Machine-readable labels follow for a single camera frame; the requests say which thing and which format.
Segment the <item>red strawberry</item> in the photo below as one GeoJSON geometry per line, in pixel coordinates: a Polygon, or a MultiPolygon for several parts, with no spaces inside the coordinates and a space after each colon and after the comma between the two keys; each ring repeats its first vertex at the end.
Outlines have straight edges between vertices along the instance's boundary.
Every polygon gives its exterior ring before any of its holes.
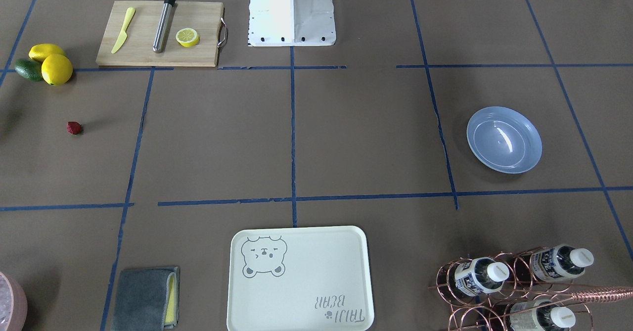
{"type": "Polygon", "coordinates": [[[80,123],[77,123],[75,121],[69,121],[66,124],[66,130],[71,134],[71,135],[79,135],[83,132],[83,126],[80,123]]]}

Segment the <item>pink bowl of ice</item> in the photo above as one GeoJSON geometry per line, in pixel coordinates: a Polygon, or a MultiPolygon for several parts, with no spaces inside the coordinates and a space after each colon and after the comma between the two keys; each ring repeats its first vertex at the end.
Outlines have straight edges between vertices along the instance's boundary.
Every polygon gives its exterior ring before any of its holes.
{"type": "Polygon", "coordinates": [[[22,331],[28,310],[25,292],[18,281],[6,273],[0,273],[0,283],[0,329],[22,331]]]}

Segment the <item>white pedestal column base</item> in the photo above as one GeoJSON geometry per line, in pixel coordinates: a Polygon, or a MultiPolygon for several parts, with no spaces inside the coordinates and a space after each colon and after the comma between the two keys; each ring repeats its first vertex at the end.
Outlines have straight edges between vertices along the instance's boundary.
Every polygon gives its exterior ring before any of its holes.
{"type": "Polygon", "coordinates": [[[250,47],[323,47],[336,42],[334,0],[249,0],[250,47]]]}

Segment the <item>yellow lemon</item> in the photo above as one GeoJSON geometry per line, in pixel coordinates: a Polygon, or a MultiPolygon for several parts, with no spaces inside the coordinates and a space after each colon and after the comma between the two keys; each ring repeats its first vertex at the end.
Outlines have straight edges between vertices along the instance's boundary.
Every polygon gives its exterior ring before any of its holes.
{"type": "Polygon", "coordinates": [[[48,85],[59,86],[70,80],[73,65],[63,54],[50,54],[42,62],[42,77],[48,85]]]}
{"type": "Polygon", "coordinates": [[[41,43],[31,47],[29,51],[29,58],[36,62],[43,63],[43,61],[52,54],[60,54],[61,56],[66,56],[65,51],[58,45],[52,43],[41,43]]]}

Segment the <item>blue plate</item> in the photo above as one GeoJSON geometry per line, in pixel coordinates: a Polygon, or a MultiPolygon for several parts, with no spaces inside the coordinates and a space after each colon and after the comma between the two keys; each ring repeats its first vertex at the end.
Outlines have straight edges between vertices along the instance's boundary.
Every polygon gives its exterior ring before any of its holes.
{"type": "Polygon", "coordinates": [[[466,139],[482,164],[509,175],[530,171],[543,154],[534,124],[505,106],[487,106],[475,112],[466,125],[466,139]]]}

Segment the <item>yellow lemon back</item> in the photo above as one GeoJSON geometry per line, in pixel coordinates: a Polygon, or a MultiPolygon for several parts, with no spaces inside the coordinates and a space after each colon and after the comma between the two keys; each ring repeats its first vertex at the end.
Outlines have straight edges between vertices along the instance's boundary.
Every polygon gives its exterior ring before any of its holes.
{"type": "Polygon", "coordinates": [[[36,62],[43,63],[43,61],[52,54],[60,54],[61,56],[66,56],[65,51],[58,45],[52,43],[41,43],[31,47],[29,51],[29,58],[36,62]]]}

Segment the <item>yellow lemon front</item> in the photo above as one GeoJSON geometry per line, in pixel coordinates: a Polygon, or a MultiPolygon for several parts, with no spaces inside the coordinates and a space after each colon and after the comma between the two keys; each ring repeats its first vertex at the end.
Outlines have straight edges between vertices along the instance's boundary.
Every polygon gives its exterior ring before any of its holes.
{"type": "Polygon", "coordinates": [[[42,77],[48,85],[59,86],[70,80],[73,65],[63,54],[50,54],[42,62],[42,77]]]}

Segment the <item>tea bottle white cap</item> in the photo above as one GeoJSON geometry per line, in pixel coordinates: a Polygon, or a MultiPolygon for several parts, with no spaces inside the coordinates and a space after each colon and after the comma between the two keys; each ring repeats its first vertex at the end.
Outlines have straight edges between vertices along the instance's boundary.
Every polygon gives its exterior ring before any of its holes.
{"type": "Polygon", "coordinates": [[[465,260],[448,273],[449,285],[459,298],[477,297],[500,291],[509,279],[509,267],[490,257],[465,260]]]}

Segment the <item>grey folded cloth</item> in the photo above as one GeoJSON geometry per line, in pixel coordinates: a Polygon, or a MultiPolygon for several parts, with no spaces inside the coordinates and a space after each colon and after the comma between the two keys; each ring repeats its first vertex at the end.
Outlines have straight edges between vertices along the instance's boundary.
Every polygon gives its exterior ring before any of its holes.
{"type": "Polygon", "coordinates": [[[113,331],[165,331],[179,322],[180,268],[123,270],[118,278],[113,331]]]}

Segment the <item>steel muddler black cap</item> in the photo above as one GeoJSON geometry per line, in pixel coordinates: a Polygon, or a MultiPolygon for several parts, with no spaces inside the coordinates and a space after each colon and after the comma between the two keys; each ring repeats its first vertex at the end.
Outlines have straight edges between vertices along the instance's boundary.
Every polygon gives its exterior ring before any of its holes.
{"type": "Polygon", "coordinates": [[[167,45],[168,30],[171,27],[171,21],[173,19],[174,11],[176,7],[176,0],[164,0],[163,7],[161,9],[160,21],[156,29],[154,42],[152,44],[152,51],[154,53],[163,53],[167,45]]]}

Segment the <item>cream bear tray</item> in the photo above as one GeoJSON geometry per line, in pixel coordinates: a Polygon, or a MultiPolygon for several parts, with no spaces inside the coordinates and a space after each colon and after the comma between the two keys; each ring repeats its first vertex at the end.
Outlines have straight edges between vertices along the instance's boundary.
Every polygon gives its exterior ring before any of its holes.
{"type": "Polygon", "coordinates": [[[361,228],[251,229],[232,238],[229,331],[366,331],[374,320],[361,228]]]}

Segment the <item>lemon half slice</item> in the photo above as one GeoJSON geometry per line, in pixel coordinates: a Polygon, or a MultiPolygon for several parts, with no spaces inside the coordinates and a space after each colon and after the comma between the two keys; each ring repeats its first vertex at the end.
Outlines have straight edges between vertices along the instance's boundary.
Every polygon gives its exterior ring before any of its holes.
{"type": "Polygon", "coordinates": [[[200,42],[200,36],[196,29],[183,28],[176,33],[176,41],[182,47],[193,47],[200,42]]]}

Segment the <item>green lime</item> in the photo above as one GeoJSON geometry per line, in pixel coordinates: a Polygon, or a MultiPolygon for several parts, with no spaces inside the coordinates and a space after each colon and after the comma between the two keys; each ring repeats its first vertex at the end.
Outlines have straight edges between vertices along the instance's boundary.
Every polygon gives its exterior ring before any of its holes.
{"type": "Polygon", "coordinates": [[[32,59],[18,59],[14,63],[15,72],[21,76],[32,82],[40,82],[43,81],[42,76],[42,64],[38,61],[32,59]]]}

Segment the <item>yellow plastic knife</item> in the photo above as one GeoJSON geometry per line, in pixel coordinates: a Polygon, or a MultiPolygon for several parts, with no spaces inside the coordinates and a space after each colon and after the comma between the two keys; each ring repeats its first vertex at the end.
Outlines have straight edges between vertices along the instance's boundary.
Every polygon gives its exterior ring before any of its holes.
{"type": "Polygon", "coordinates": [[[111,49],[112,54],[117,53],[122,47],[122,45],[124,45],[124,43],[126,42],[128,38],[127,29],[135,13],[136,13],[136,9],[134,7],[129,7],[125,11],[125,17],[124,17],[124,21],[122,23],[120,32],[118,34],[115,44],[113,45],[113,48],[111,49]]]}

